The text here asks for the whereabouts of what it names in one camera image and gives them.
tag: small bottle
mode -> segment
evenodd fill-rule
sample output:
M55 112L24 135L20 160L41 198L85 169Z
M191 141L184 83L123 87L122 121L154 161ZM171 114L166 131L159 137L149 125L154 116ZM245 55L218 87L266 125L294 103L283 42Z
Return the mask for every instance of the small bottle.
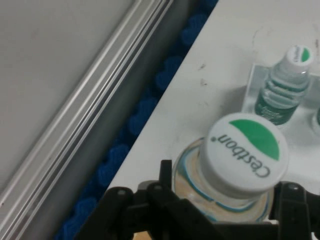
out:
M317 134L318 136L320 136L320 108L319 108L318 111L316 111L316 113L313 115L313 118L312 118L312 128L313 128L313 131L315 132L315 134Z
M233 113L181 153L172 187L212 222L259 222L269 214L274 186L287 168L280 130L255 114Z
M313 62L311 50L302 45L289 49L273 66L255 104L255 113L275 125L285 124L306 95Z

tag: white table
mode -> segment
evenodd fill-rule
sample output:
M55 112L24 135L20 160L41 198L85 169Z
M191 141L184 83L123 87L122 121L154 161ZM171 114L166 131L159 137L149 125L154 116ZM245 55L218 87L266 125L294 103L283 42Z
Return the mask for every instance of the white table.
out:
M312 72L319 74L319 9L318 0L220 0L110 187L136 191L158 179L162 159L175 161L216 120L239 112L254 62L271 66L303 44L314 51ZM314 172L289 167L298 176L289 180L319 194L319 169L320 160Z

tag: white cap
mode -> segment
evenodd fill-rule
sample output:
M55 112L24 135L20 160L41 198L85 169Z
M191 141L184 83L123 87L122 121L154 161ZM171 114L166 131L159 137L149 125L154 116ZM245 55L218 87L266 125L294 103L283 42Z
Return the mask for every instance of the white cap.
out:
M265 118L233 113L218 120L200 149L200 169L222 194L249 199L273 188L288 168L288 145Z
M303 45L296 45L287 51L281 62L288 71L292 73L303 73L309 69L313 61L314 56L310 48Z

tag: green logo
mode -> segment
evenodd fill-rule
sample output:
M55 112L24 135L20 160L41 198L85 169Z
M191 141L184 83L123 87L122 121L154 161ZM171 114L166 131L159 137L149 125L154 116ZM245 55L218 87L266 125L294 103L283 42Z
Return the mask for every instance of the green logo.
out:
M303 48L303 53L301 55L301 62L305 62L309 59L309 51L306 48Z
M247 119L234 120L229 123L239 129L260 152L276 161L279 160L277 140L265 126Z

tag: metal frame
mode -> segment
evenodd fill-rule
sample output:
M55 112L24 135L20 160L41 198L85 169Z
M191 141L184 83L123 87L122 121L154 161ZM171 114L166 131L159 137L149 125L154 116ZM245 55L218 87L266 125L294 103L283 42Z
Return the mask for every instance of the metal frame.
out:
M0 239L19 239L173 0L136 0L0 196Z

